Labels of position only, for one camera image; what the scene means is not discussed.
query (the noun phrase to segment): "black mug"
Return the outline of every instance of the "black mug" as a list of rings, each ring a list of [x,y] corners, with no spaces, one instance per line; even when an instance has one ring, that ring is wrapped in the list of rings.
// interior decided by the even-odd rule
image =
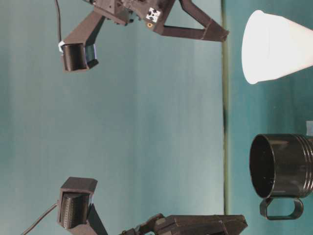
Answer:
[[[300,198],[313,190],[313,144],[302,135],[257,135],[250,149],[250,175],[256,193],[263,198],[260,214],[269,220],[297,219]],[[294,211],[287,216],[268,216],[275,198],[291,198]]]

